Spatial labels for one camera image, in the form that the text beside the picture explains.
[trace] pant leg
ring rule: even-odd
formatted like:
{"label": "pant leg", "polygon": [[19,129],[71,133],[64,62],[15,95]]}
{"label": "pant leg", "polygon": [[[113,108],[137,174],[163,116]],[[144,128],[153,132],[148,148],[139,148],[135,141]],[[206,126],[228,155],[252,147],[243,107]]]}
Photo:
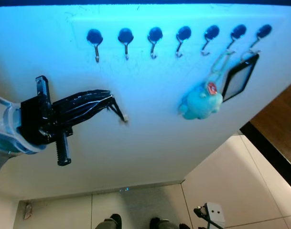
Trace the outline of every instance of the pant leg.
{"label": "pant leg", "polygon": [[106,219],[97,225],[96,229],[116,229],[117,225],[113,219]]}
{"label": "pant leg", "polygon": [[168,220],[162,220],[158,224],[158,229],[179,229],[179,227],[173,223],[170,223]]}

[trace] hook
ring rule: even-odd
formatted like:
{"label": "hook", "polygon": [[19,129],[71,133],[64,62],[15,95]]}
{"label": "hook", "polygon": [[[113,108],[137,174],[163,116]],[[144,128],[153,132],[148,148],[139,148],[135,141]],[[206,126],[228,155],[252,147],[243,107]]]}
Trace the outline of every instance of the hook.
{"label": "hook", "polygon": [[155,48],[155,45],[156,44],[155,43],[152,43],[152,42],[151,42],[151,44],[152,44],[152,46],[151,46],[151,58],[156,59],[157,58],[157,55],[154,54],[154,48]]}
{"label": "hook", "polygon": [[96,51],[96,62],[99,62],[98,46],[102,43],[103,37],[99,30],[90,29],[88,31],[87,40],[94,46]]}
{"label": "hook", "polygon": [[205,32],[206,43],[204,44],[204,46],[203,46],[202,49],[201,49],[201,54],[202,54],[203,56],[207,56],[207,55],[210,54],[210,52],[205,52],[205,47],[207,46],[207,44],[208,44],[211,40],[213,40],[215,37],[218,36],[219,32],[220,32],[220,29],[219,29],[219,27],[216,26],[216,25],[212,25],[212,26],[210,26],[210,27],[206,30],[206,32]]}
{"label": "hook", "polygon": [[134,36],[128,28],[121,29],[119,32],[118,40],[125,45],[125,58],[128,60],[128,44],[132,42]]}
{"label": "hook", "polygon": [[226,49],[229,50],[230,47],[233,45],[233,43],[237,39],[243,37],[245,35],[245,33],[246,33],[246,26],[245,25],[241,24],[241,25],[238,25],[237,27],[235,27],[230,34],[232,42],[227,46]]}
{"label": "hook", "polygon": [[179,41],[178,48],[176,49],[176,57],[180,58],[183,56],[182,53],[179,52],[180,47],[182,44],[187,41],[191,36],[191,29],[189,26],[183,26],[179,29],[176,34],[176,38]]}
{"label": "hook", "polygon": [[179,41],[179,45],[178,45],[178,48],[176,49],[176,56],[178,58],[181,58],[183,56],[183,54],[182,53],[179,53],[179,49],[180,49],[180,47],[182,46],[183,43],[180,40],[178,40],[178,41]]}
{"label": "hook", "polygon": [[151,46],[151,58],[156,59],[157,55],[154,54],[154,48],[158,41],[160,41],[162,38],[162,31],[159,27],[154,27],[150,30],[149,35],[147,36],[147,39],[152,44]]}
{"label": "hook", "polygon": [[205,52],[205,47],[207,46],[207,44],[210,42],[210,40],[207,40],[207,42],[204,44],[204,46],[203,46],[203,48],[202,48],[202,50],[201,50],[201,54],[203,55],[203,56],[207,56],[207,55],[209,55],[210,54],[210,52]]}
{"label": "hook", "polygon": [[246,53],[250,53],[250,54],[253,54],[253,55],[256,55],[258,53],[260,53],[261,51],[260,50],[257,50],[257,51],[253,51],[252,48],[264,37],[266,37],[267,35],[270,34],[272,30],[272,27],[268,24],[266,25],[263,25],[260,29],[258,29],[257,33],[256,33],[256,37],[257,39],[250,45],[248,51],[242,53],[241,55],[241,61],[243,62],[244,61],[244,58],[243,56],[246,54]]}

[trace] leg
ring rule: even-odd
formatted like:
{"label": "leg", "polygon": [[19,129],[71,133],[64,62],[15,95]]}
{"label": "leg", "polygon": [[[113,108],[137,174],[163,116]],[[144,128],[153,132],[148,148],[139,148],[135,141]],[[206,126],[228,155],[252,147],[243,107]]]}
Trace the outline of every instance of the leg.
{"label": "leg", "polygon": [[106,219],[97,225],[96,229],[116,229],[117,224],[112,219]]}
{"label": "leg", "polygon": [[97,225],[96,229],[122,229],[122,219],[118,214],[113,214]]}
{"label": "leg", "polygon": [[150,229],[190,229],[187,225],[181,223],[178,226],[171,223],[168,219],[152,218]]}

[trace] wooden surface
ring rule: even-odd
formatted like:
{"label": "wooden surface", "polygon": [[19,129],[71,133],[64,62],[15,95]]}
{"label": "wooden surface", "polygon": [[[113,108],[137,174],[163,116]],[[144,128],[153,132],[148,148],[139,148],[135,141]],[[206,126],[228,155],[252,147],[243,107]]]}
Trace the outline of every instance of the wooden surface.
{"label": "wooden surface", "polygon": [[291,85],[251,123],[291,162]]}

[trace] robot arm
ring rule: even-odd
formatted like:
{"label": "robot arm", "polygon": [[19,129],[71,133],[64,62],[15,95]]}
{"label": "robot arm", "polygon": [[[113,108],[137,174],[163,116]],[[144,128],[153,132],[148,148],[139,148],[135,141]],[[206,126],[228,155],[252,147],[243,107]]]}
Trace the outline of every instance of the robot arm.
{"label": "robot arm", "polygon": [[36,78],[37,96],[11,103],[0,97],[0,168],[20,153],[35,154],[56,142],[58,165],[71,163],[66,137],[72,126],[90,119],[103,109],[125,120],[113,94],[107,90],[80,92],[51,103],[48,80]]}
{"label": "robot arm", "polygon": [[219,204],[205,203],[202,207],[194,208],[194,213],[208,222],[207,229],[225,228],[225,218],[223,210]]}

